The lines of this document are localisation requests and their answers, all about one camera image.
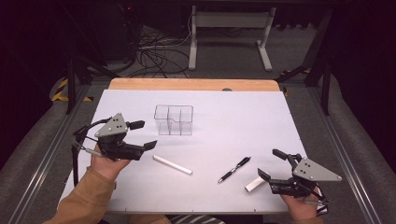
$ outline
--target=stand leg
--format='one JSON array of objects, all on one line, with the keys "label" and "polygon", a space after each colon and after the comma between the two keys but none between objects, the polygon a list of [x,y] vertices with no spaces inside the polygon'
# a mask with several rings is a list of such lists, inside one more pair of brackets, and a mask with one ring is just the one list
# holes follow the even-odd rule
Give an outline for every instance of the stand leg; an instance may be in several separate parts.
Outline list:
[{"label": "stand leg", "polygon": [[274,20],[275,16],[275,11],[276,8],[272,7],[269,14],[269,18],[267,20],[267,24],[265,25],[265,30],[264,30],[264,36],[262,37],[262,40],[257,41],[257,46],[260,51],[260,55],[262,56],[262,63],[264,64],[265,71],[271,72],[272,71],[272,65],[270,63],[270,59],[267,54],[267,50],[265,49],[265,44],[267,43],[268,40],[268,35],[270,34],[271,31],[271,26]]},{"label": "stand leg", "polygon": [[279,82],[286,81],[286,80],[288,80],[289,78],[295,77],[296,75],[302,73],[302,72],[305,71],[305,70],[306,70],[306,67],[300,66],[300,67],[297,67],[297,68],[295,68],[294,70],[289,71],[289,72],[284,71],[283,73],[285,73],[285,75],[276,78],[275,81],[278,82],[278,83],[279,83]]},{"label": "stand leg", "polygon": [[191,46],[189,69],[194,70],[197,61],[197,26],[196,26],[196,6],[192,6],[191,12]]},{"label": "stand leg", "polygon": [[320,96],[320,105],[326,116],[329,116],[329,92],[330,92],[330,78],[331,78],[331,68],[328,63],[326,63],[326,69],[323,76],[322,92]]},{"label": "stand leg", "polygon": [[66,114],[70,114],[73,107],[76,105],[76,80],[75,80],[75,70],[74,70],[73,60],[70,60],[70,62],[67,63],[66,73],[67,73],[67,91],[69,96]]}]

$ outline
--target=white paper sheet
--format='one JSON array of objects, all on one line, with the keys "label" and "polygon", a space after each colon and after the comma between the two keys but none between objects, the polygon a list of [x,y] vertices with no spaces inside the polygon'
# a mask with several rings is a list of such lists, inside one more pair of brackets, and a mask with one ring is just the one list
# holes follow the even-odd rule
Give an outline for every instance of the white paper sheet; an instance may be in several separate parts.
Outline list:
[{"label": "white paper sheet", "polygon": [[[158,135],[156,105],[192,105],[192,135]],[[143,145],[158,140],[140,161],[132,161],[118,180],[109,212],[262,214],[287,207],[268,184],[247,193],[245,185],[261,168],[275,179],[291,177],[287,161],[272,154],[278,148],[305,155],[281,91],[115,91],[106,90],[92,122],[121,112],[126,121],[144,120],[143,129],[129,131],[124,141]],[[89,131],[88,136],[102,126]],[[84,146],[94,147],[87,139]],[[193,171],[186,175],[154,159],[158,155]],[[90,164],[81,151],[79,177]],[[221,184],[218,180],[245,157],[251,160]],[[70,175],[64,194],[73,189]]]}]

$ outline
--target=sleeve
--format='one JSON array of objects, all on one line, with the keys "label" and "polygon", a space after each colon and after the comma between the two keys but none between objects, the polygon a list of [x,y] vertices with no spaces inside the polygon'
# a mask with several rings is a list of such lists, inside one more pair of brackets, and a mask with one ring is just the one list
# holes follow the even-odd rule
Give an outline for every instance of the sleeve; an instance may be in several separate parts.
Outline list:
[{"label": "sleeve", "polygon": [[76,187],[63,198],[55,216],[45,222],[97,224],[106,211],[115,182],[88,168]]},{"label": "sleeve", "polygon": [[323,219],[321,219],[320,217],[314,217],[314,218],[291,222],[291,224],[323,224],[323,223],[324,223]]}]

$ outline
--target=pen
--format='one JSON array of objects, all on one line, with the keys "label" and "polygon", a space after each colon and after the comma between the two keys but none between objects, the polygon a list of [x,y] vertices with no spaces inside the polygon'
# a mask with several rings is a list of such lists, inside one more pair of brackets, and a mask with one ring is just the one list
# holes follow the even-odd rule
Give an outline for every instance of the pen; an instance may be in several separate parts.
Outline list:
[{"label": "pen", "polygon": [[239,168],[241,168],[243,165],[245,165],[248,161],[250,160],[250,157],[245,157],[243,160],[241,160],[238,164],[236,164],[235,168],[233,168],[230,172],[228,172],[226,175],[224,175],[218,183],[223,182],[225,179],[227,179],[230,175],[235,173],[235,171]]}]

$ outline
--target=transparent acrylic box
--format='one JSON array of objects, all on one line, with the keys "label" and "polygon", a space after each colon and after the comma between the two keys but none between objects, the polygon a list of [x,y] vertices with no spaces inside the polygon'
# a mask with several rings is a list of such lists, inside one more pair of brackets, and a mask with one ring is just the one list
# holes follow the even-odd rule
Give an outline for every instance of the transparent acrylic box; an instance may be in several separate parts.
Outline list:
[{"label": "transparent acrylic box", "polygon": [[155,122],[159,135],[192,135],[191,105],[157,105]]}]

